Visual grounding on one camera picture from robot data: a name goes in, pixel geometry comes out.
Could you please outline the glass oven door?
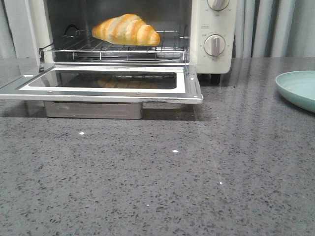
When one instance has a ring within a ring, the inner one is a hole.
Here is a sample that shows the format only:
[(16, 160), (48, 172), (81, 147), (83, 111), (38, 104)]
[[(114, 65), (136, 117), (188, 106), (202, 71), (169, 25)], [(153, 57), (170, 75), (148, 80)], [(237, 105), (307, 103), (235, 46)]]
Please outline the glass oven door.
[(2, 99), (100, 103), (202, 103), (188, 66), (49, 65), (0, 89)]

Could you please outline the golden croissant bread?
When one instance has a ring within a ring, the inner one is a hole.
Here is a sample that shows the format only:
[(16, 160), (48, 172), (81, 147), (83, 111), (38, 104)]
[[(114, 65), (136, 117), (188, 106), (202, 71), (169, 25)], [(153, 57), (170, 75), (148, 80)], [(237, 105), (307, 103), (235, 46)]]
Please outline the golden croissant bread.
[(105, 20), (92, 28), (94, 38), (111, 44), (131, 46), (157, 46), (158, 32), (136, 14), (124, 14)]

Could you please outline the lower oven control knob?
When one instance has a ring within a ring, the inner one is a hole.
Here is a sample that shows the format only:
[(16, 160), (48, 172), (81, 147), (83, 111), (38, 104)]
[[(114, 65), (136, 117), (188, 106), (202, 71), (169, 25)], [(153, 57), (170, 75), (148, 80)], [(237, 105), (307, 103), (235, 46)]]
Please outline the lower oven control knob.
[(210, 35), (204, 42), (204, 50), (210, 56), (217, 57), (224, 51), (224, 49), (225, 40), (220, 35)]

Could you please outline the oven control knob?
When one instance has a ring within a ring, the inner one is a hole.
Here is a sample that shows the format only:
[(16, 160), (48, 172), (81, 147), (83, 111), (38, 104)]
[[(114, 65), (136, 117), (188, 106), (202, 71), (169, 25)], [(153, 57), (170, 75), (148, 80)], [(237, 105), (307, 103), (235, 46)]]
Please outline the oven control knob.
[(207, 0), (207, 4), (212, 10), (221, 11), (228, 6), (229, 0)]
[(224, 49), (225, 40), (220, 35), (210, 35), (204, 42), (204, 50), (210, 56), (217, 57), (224, 51)]

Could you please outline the white Toshiba toaster oven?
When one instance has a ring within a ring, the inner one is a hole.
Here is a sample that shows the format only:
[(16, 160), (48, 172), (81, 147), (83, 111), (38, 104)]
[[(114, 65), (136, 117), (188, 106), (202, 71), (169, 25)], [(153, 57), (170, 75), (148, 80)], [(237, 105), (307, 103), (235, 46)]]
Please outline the white Toshiba toaster oven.
[[(235, 33), (237, 1), (230, 0), (221, 11), (212, 10), (206, 0), (42, 0), (31, 4), (29, 14), (35, 50), (39, 63), (105, 64), (105, 65), (160, 65), (190, 66), (195, 69), (202, 86), (219, 84), (221, 76), (229, 72)], [(134, 62), (53, 62), (49, 55), (40, 60), (39, 49), (64, 35), (77, 30), (90, 30), (99, 23), (124, 14), (136, 14), (146, 24), (159, 30), (176, 30), (189, 38), (189, 60), (185, 63), (134, 63)], [(225, 49), (217, 57), (204, 50), (205, 40), (213, 34), (225, 40)]]

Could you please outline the upper oven control knob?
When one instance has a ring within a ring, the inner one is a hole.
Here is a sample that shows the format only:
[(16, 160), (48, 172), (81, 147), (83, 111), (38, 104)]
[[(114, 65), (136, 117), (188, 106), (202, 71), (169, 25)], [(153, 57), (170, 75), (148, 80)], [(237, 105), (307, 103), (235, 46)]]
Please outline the upper oven control knob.
[(221, 11), (228, 6), (229, 0), (207, 0), (207, 4), (212, 10)]

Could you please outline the grey curtain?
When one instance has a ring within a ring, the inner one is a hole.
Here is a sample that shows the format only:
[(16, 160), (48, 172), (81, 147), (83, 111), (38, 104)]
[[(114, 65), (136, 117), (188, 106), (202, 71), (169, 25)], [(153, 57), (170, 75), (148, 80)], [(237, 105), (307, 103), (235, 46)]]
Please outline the grey curtain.
[[(31, 36), (28, 14), (32, 0), (0, 2), (0, 57), (34, 58), (37, 42)], [(236, 58), (314, 57), (313, 0), (240, 0), (234, 39)]]

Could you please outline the mint green plate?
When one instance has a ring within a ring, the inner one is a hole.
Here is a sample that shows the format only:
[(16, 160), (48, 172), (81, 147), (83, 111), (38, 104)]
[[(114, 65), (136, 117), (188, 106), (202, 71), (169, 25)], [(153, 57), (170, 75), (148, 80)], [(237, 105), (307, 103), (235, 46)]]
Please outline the mint green plate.
[(279, 75), (276, 79), (280, 95), (292, 104), (310, 112), (315, 112), (315, 72), (292, 71)]

